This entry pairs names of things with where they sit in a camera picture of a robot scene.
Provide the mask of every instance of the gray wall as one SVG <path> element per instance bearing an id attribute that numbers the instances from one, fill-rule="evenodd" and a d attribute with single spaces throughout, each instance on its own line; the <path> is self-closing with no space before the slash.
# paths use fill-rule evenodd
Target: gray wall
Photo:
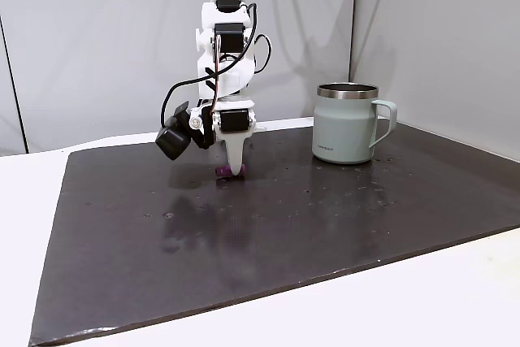
<path id="1" fill-rule="evenodd" d="M 399 120 L 520 159 L 518 0 L 356 0 L 352 78 Z"/>
<path id="2" fill-rule="evenodd" d="M 24 153 L 24 141 L 16 111 L 15 95 L 7 65 L 3 35 L 0 31 L 0 156 Z"/>
<path id="3" fill-rule="evenodd" d="M 197 73 L 207 1 L 0 0 L 30 150 L 157 131 L 166 91 Z M 315 86 L 348 78 L 353 0 L 246 1 L 274 46 L 249 85 L 258 119 L 311 115 Z M 197 86 L 169 111 L 187 99 Z"/>

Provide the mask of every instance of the table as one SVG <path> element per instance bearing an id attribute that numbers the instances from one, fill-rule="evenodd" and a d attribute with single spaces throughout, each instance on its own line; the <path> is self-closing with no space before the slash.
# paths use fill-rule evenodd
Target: table
<path id="1" fill-rule="evenodd" d="M 299 128 L 312 119 L 260 123 Z M 2 345 L 25 346 L 67 156 L 151 142 L 110 137 L 63 150 L 0 158 L 4 266 Z M 153 327 L 91 339 L 112 345 L 517 345 L 520 230 Z"/>

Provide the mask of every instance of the light green mug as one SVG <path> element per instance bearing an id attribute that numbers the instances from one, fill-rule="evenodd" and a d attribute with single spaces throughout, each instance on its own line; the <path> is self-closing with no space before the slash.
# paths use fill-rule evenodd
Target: light green mug
<path id="1" fill-rule="evenodd" d="M 314 109 L 314 156 L 339 164 L 364 163 L 372 159 L 374 146 L 397 125 L 396 104 L 379 100 L 378 92 L 373 85 L 320 85 Z M 386 134 L 376 140 L 378 105 L 390 109 L 390 124 Z"/>

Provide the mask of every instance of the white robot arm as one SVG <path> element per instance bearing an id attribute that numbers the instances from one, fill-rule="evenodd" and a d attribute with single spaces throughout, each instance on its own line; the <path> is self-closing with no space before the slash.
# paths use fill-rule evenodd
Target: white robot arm
<path id="1" fill-rule="evenodd" d="M 253 21 L 250 9 L 253 9 Z M 253 101 L 242 95 L 241 90 L 255 73 L 254 45 L 251 44 L 256 24 L 255 3 L 247 6 L 244 0 L 210 0 L 203 4 L 203 31 L 196 31 L 197 49 L 204 50 L 197 62 L 199 77 L 174 85 L 162 105 L 162 129 L 155 142 L 172 160 L 182 154 L 192 139 L 204 149 L 219 139 L 226 143 L 229 166 L 218 168 L 217 175 L 243 175 L 244 141 L 253 134 L 256 119 Z M 269 39 L 264 35 L 257 39 L 259 37 L 266 38 L 271 54 Z M 173 90 L 192 83 L 198 83 L 197 107 L 188 114 L 185 102 L 165 123 L 164 110 Z"/>

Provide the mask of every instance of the small purple block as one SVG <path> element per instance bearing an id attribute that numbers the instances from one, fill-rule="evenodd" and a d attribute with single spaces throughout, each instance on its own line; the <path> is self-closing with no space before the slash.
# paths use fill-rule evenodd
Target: small purple block
<path id="1" fill-rule="evenodd" d="M 228 165 L 215 168 L 214 173 L 218 177 L 223 177 L 223 178 L 231 178 L 234 176 L 231 171 L 231 167 L 229 167 Z M 240 172 L 238 173 L 237 176 L 244 176 L 244 174 L 245 174 L 245 165 L 242 164 L 242 168 L 240 169 Z"/>

